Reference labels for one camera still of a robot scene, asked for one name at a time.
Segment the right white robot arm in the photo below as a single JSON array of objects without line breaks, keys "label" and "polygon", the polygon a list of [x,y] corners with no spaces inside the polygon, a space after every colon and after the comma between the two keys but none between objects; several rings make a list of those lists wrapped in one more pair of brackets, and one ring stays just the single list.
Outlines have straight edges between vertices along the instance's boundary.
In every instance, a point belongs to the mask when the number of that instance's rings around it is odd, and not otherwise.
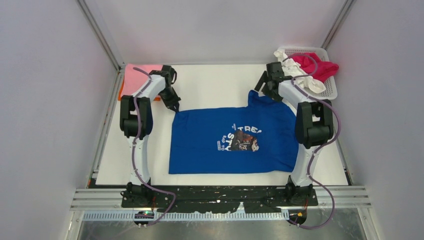
[{"label": "right white robot arm", "polygon": [[285,75],[280,62],[266,65],[255,88],[274,101],[287,100],[296,107],[294,135],[299,144],[293,172],[287,179],[283,199],[299,205],[313,195],[312,176],[316,160],[325,144],[333,138],[333,112],[331,102],[317,99]]}]

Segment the blue printed t-shirt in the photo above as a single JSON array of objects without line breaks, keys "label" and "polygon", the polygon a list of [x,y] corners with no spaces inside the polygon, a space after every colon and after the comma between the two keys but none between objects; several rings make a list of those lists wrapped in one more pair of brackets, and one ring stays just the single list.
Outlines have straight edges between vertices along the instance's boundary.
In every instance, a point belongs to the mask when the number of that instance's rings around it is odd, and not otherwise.
[{"label": "blue printed t-shirt", "polygon": [[172,122],[168,172],[292,172],[299,151],[295,121],[288,105],[254,90],[244,107],[180,111]]}]

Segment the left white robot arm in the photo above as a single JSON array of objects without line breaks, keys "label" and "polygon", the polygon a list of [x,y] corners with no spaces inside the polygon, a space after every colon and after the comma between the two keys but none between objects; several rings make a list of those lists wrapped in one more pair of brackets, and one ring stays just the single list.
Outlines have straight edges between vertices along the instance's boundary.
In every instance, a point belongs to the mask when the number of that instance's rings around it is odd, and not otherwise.
[{"label": "left white robot arm", "polygon": [[177,72],[172,66],[163,65],[160,70],[150,72],[139,67],[133,69],[145,75],[147,81],[134,93],[123,95],[120,100],[119,127],[129,143],[132,168],[126,190],[121,193],[122,205],[151,207],[155,193],[167,194],[167,191],[150,185],[147,146],[154,123],[151,104],[159,96],[167,109],[177,113],[181,98],[173,88]]}]

